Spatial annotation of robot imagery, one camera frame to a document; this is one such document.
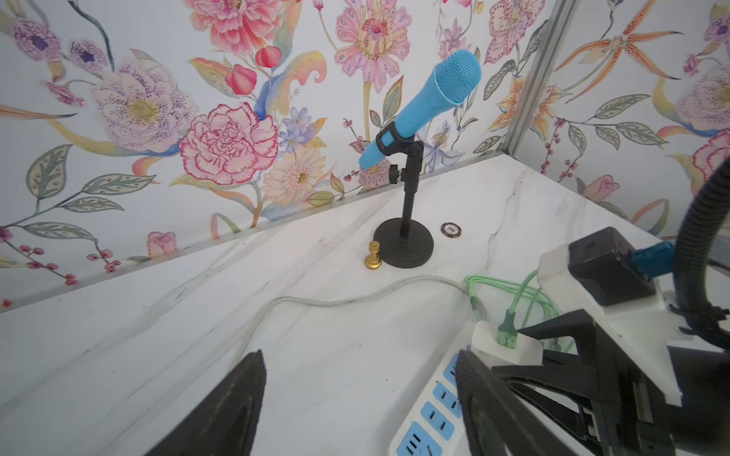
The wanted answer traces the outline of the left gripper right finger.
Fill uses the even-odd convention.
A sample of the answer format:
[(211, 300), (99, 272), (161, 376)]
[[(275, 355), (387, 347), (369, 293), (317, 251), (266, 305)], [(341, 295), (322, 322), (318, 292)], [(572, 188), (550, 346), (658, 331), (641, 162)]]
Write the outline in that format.
[(572, 455), (471, 351), (458, 353), (455, 379), (471, 455)]

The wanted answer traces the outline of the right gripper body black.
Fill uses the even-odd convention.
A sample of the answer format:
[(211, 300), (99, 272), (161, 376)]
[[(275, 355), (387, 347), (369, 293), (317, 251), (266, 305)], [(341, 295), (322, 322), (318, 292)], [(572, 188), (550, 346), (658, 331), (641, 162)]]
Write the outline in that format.
[(591, 411), (595, 455), (729, 453), (729, 355), (669, 347), (680, 387), (673, 406), (648, 375), (592, 320), (575, 335), (580, 360), (595, 370)]

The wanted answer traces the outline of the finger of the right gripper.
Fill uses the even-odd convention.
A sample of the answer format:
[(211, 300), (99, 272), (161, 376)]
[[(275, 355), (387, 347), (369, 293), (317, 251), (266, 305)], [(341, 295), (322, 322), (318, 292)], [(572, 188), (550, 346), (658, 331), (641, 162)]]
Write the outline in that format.
[(509, 389), (581, 445), (610, 443), (595, 368), (500, 366), (492, 371)]
[(564, 313), (560, 317), (520, 329), (518, 332), (537, 340), (571, 337), (579, 356), (596, 355), (595, 323), (585, 310)]

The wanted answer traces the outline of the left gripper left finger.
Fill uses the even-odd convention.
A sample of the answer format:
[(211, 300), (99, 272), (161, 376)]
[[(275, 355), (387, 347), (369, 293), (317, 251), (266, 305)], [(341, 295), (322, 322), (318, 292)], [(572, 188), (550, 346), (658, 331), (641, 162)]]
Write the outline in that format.
[(249, 353), (150, 455), (249, 455), (266, 385), (263, 353)]

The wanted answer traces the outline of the white usb charger adapter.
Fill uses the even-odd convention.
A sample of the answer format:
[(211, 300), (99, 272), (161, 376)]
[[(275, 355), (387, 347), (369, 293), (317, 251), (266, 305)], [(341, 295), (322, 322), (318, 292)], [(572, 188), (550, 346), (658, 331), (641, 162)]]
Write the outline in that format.
[(540, 366), (543, 344), (532, 337), (517, 334), (515, 342), (500, 343), (497, 327), (487, 321), (476, 323), (471, 336), (471, 350), (488, 367)]

